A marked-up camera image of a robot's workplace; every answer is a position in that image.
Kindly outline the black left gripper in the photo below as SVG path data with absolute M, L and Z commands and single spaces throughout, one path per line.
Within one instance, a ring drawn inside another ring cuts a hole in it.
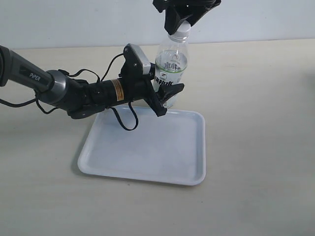
M 161 85 L 156 95 L 151 83 L 153 78 L 154 74 L 152 73 L 138 78 L 122 77 L 119 74 L 117 79 L 109 80 L 108 105 L 116 106 L 144 100 L 158 117 L 166 115 L 167 109 L 163 107 L 162 103 L 180 93 L 185 85 L 183 83 L 169 86 Z

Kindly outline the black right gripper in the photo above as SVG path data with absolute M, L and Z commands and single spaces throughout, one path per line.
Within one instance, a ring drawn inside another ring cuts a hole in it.
M 173 35 L 186 19 L 193 27 L 220 4 L 221 0 L 153 0 L 159 13 L 165 10 L 164 28 L 169 35 Z

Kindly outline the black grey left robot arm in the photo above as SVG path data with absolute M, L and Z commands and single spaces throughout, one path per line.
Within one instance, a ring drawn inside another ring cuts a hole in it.
M 155 64 L 142 49 L 127 44 L 119 77 L 114 80 L 88 83 L 64 70 L 44 71 L 7 47 L 0 48 L 0 85 L 12 80 L 33 89 L 36 98 L 64 110 L 72 119 L 82 119 L 105 109 L 144 100 L 160 117 L 166 114 L 164 103 L 184 89 L 184 84 L 162 85 L 154 91 L 151 81 Z

